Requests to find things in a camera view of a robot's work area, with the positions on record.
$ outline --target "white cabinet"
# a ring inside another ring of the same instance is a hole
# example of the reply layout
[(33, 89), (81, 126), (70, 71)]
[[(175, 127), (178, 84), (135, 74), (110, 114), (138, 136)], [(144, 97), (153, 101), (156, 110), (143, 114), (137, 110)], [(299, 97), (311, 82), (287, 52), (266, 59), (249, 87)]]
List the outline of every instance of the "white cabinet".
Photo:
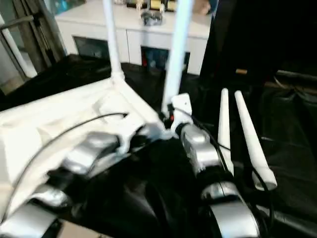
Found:
[[(121, 62), (142, 64), (141, 47), (171, 49), (175, 13), (166, 12), (161, 26), (143, 26), (138, 12), (123, 5), (113, 6)], [(92, 0), (55, 17), (68, 54), (78, 54), (74, 38), (107, 40), (106, 20), (101, 0)], [(186, 52), (190, 54), (188, 73), (200, 74), (211, 16), (193, 15)]]

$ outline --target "black cable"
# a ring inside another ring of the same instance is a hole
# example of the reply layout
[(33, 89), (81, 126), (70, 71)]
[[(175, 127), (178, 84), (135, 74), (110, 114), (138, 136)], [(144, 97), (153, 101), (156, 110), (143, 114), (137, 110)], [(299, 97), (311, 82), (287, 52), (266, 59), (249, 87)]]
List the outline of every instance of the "black cable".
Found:
[(261, 178), (260, 174), (258, 173), (258, 171), (252, 166), (252, 172), (254, 172), (254, 174), (257, 176), (257, 178), (259, 179), (263, 189), (264, 189), (264, 192), (267, 194), (267, 198), (268, 198), (268, 203), (269, 203), (269, 225), (268, 225), (268, 237), (269, 237), (269, 233), (273, 227), (273, 224), (274, 224), (274, 206), (273, 206), (273, 202), (272, 202), (272, 199), (271, 199), (271, 195), (270, 195), (270, 191), (269, 189), (267, 188), (267, 185), (266, 183), (263, 181), (263, 179)]
[(219, 156), (221, 158), (221, 162), (223, 164), (223, 168), (225, 171), (229, 171), (228, 170), (228, 167), (227, 167), (227, 164), (225, 162), (225, 159), (224, 159), (224, 156), (223, 156), (223, 153), (220, 149), (220, 146), (227, 149), (227, 150), (230, 150), (228, 149), (227, 147), (223, 146), (223, 145), (220, 145), (216, 140), (215, 138), (212, 136), (212, 134), (210, 133), (210, 131), (198, 120), (196, 119), (193, 115), (190, 115), (189, 113), (187, 113), (186, 111), (182, 110), (182, 109), (179, 109), (179, 108), (174, 108), (175, 110), (179, 110), (180, 112), (186, 114), (187, 116), (191, 117), (194, 121), (195, 124), (197, 124), (198, 127), (200, 127), (201, 129), (203, 129), (209, 136), (210, 140), (211, 140), (211, 143), (214, 145), (214, 147), (216, 148), (216, 150), (218, 151), (219, 153)]
[(96, 120), (96, 119), (99, 119), (99, 118), (104, 118), (104, 117), (110, 117), (110, 116), (116, 116), (116, 115), (122, 115), (124, 117), (126, 117), (128, 115), (128, 113), (109, 113), (109, 114), (104, 114), (104, 115), (100, 115), (100, 116), (97, 116), (97, 117), (94, 117), (92, 119), (89, 119), (89, 120), (86, 120), (86, 121), (83, 121), (79, 124), (76, 124), (70, 128), (68, 128), (67, 130), (63, 131), (61, 134), (59, 134), (58, 136), (56, 136), (55, 138), (53, 138), (52, 140), (50, 140), (49, 142), (47, 142), (44, 146), (42, 146), (36, 153), (35, 155), (30, 159), (30, 161), (28, 162), (28, 164), (24, 167), (24, 170), (22, 171), (22, 173), (20, 174), (20, 176), (17, 178), (17, 180), (15, 181), (14, 185), (13, 185), (13, 191), (9, 197), (9, 200), (8, 200), (8, 203), (5, 207), (5, 210), (4, 210), (4, 214), (3, 214), (3, 217), (2, 217), (2, 220), (1, 220), (1, 223), (2, 224), (6, 219), (7, 219), (7, 216), (8, 216), (8, 210), (9, 210), (9, 207), (11, 205), (11, 201), (13, 199), (13, 197), (15, 196), (15, 193), (17, 191), (17, 188), (19, 186), (19, 184), (21, 183), (22, 179), (24, 178), (27, 170), (31, 167), (32, 163), (35, 161), (35, 159), (37, 158), (37, 156), (42, 153), (42, 151), (44, 151), (46, 148), (48, 148), (50, 145), (52, 145), (55, 141), (57, 141), (59, 138), (61, 138), (63, 135), (65, 135), (66, 133), (70, 132), (71, 130), (75, 129), (75, 128), (78, 128), (78, 127), (81, 127), (82, 125), (84, 124), (87, 124), (93, 120)]

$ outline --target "white pole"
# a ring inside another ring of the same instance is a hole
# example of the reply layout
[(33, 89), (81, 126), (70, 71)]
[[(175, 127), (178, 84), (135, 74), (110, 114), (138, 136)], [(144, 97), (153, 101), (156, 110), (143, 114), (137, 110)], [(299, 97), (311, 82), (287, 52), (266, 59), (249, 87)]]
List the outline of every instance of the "white pole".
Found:
[(172, 39), (172, 47), (169, 53), (169, 62), (162, 102), (162, 112), (166, 115), (168, 114), (167, 105), (171, 103), (172, 97), (177, 95), (179, 92), (188, 28), (192, 18), (193, 2), (193, 0), (181, 0), (177, 2), (176, 23)]
[(112, 10), (112, 0), (103, 0), (104, 14), (106, 18), (106, 28), (108, 37), (108, 48), (111, 63), (111, 77), (113, 79), (124, 80), (124, 74), (121, 69), (121, 63), (118, 53), (118, 45), (116, 39), (116, 30), (114, 25), (114, 17)]
[[(218, 142), (230, 149), (230, 125), (229, 125), (229, 99), (228, 89), (223, 88), (221, 91), (220, 112), (219, 112), (219, 127), (218, 127)], [(234, 167), (231, 161), (231, 152), (223, 147), (220, 150), (224, 156), (229, 171), (234, 174)]]
[[(0, 14), (0, 26), (4, 24), (4, 20)], [(22, 54), (20, 50), (18, 49), (10, 31), (8, 29), (4, 29), (3, 31), (3, 36), (5, 37), (6, 41), (8, 42), (8, 45), (10, 46), (12, 53), (14, 54), (16, 60), (18, 61), (19, 65), (21, 66), (23, 72), (25, 75), (29, 78), (33, 78), (37, 75), (36, 71), (30, 70), (28, 65), (26, 64), (26, 61), (22, 57)]]
[[(241, 91), (235, 92), (240, 120), (243, 128), (244, 137), (247, 142), (247, 147), (250, 155), (250, 160), (253, 167), (257, 170), (269, 190), (277, 187), (277, 182), (273, 171), (268, 167), (262, 147), (260, 145), (256, 130), (254, 129), (250, 114), (246, 103), (243, 99)], [(252, 173), (253, 182), (258, 190), (264, 190), (258, 177)]]

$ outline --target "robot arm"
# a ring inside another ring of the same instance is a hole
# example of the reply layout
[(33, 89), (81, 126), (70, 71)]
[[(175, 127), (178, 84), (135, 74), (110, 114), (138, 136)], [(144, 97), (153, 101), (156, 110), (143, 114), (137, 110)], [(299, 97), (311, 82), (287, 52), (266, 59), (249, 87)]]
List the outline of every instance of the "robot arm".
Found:
[(58, 169), (48, 172), (47, 182), (38, 186), (28, 201), (1, 224), (1, 237), (57, 237), (62, 228), (57, 211), (70, 208), (86, 181), (121, 160), (116, 153), (119, 147), (117, 135), (89, 133)]
[(179, 136), (193, 166), (201, 191), (201, 200), (210, 204), (207, 214), (216, 223), (210, 224), (224, 238), (259, 237), (258, 222), (241, 197), (233, 175), (226, 170), (209, 134), (194, 125), (189, 96), (172, 98), (174, 120), (171, 131)]

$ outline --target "black tarp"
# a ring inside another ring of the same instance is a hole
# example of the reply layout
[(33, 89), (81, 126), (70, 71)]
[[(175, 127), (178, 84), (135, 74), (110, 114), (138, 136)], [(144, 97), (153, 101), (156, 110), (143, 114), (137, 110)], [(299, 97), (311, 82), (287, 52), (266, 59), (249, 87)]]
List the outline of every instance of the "black tarp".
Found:
[[(133, 65), (123, 68), (127, 82), (158, 109), (163, 77), (148, 75)], [(109, 70), (98, 59), (71, 56), (9, 95), (3, 105), (17, 106), (108, 76)], [(275, 222), (272, 236), (317, 237), (317, 98), (242, 80), (225, 86), (229, 89), (231, 156), (246, 200), (268, 205), (266, 195), (254, 192), (250, 182), (250, 160), (233, 97), (237, 89), (243, 92), (278, 183), (271, 196), (280, 221)], [(214, 136), (221, 88), (206, 88), (191, 76), (181, 86), (182, 92), (191, 95), (194, 115)], [(86, 193), (87, 202), (72, 221), (113, 237), (202, 236), (204, 222), (197, 216), (195, 180), (178, 140), (149, 145), (93, 181)]]

